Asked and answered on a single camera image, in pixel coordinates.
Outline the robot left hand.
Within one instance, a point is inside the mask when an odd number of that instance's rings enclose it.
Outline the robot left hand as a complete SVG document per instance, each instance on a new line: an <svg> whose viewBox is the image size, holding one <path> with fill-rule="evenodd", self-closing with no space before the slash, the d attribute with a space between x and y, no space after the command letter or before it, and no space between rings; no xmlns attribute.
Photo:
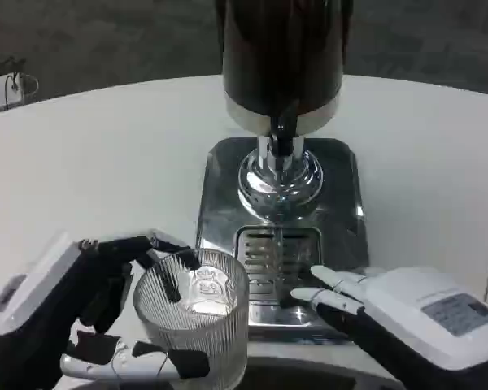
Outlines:
<svg viewBox="0 0 488 390"><path fill-rule="evenodd" d="M129 343L109 334L133 279L159 254L200 266L184 242L156 229L106 240L58 236L0 292L0 389L52 389L64 376L114 384L200 379L205 352Z"/></svg>

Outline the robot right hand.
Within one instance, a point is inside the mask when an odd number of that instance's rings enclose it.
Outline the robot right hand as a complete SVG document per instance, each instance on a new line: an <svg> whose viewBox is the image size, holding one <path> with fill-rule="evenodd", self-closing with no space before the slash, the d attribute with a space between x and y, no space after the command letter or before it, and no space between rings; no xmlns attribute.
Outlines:
<svg viewBox="0 0 488 390"><path fill-rule="evenodd" d="M290 295L406 389L488 389L488 305L431 267L310 269Z"/></svg>

